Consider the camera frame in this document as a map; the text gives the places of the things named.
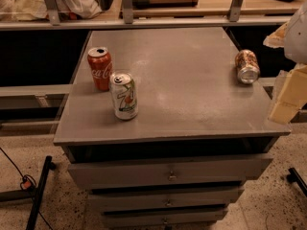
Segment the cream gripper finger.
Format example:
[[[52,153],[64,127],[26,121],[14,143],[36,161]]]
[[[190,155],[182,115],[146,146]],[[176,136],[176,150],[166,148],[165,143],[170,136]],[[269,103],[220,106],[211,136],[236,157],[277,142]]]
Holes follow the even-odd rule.
[[[283,48],[287,26],[288,23],[281,25],[277,30],[264,39],[263,44],[270,48]]]
[[[307,65],[297,64],[290,72],[281,72],[274,87],[269,119],[287,124],[307,104]]]

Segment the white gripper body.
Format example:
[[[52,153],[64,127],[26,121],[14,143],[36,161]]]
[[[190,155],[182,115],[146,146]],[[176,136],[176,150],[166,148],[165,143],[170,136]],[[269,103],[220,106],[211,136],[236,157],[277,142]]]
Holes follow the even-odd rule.
[[[307,2],[290,19],[284,38],[285,57],[296,63],[307,63]]]

